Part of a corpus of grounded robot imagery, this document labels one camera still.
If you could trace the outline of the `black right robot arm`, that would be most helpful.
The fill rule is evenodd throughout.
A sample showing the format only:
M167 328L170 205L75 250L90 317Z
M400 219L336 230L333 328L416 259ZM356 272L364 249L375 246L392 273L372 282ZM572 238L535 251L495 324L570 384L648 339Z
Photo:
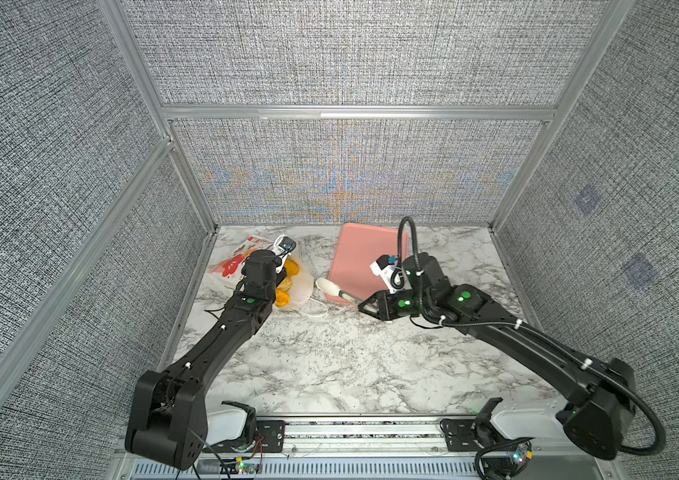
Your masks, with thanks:
M429 329L454 329L501 350L565 398L553 424L580 450L602 460L665 450L667 430L635 392L635 372L625 362L604 362L570 348L510 314L483 290L451 284L429 254L383 255L369 268L385 289L361 301L359 311L383 322L420 317Z

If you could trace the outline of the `white floral paper bag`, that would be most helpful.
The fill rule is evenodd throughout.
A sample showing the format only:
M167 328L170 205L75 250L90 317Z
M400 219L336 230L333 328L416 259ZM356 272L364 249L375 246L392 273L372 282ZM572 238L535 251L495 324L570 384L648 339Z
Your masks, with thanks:
M296 250L297 242L286 235L273 241L248 236L229 256L207 267L205 276L252 301L269 300L276 310L321 317L328 308L313 298L314 277Z

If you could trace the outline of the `long orange fake bread loaf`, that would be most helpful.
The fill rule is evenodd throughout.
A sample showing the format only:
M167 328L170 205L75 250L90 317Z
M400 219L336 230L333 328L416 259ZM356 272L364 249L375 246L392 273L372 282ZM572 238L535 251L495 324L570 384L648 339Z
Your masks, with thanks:
M285 273L286 276L276 288L274 306L277 308L285 308L292 303L292 294L290 293L290 290L293 288L294 278L300 273L300 266L294 260L286 260L283 267L283 273Z

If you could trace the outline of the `metal tongs with white tips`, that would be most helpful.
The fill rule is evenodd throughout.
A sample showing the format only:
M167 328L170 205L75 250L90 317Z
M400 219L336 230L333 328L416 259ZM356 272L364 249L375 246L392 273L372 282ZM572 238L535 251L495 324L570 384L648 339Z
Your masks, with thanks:
M365 297L353 295L325 277L315 280L315 287L321 291L326 298L337 298L355 305L373 298L373 294L369 294Z

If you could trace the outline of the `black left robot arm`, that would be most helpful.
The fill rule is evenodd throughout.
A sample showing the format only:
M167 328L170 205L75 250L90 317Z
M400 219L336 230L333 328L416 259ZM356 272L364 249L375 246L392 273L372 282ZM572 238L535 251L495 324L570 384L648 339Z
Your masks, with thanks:
M127 452L185 470L215 444L251 438L254 409L223 403L210 426L205 398L227 361L272 313L277 287L287 278L284 264L294 246L287 240L284 247L251 253L211 330L173 364L139 377L124 438Z

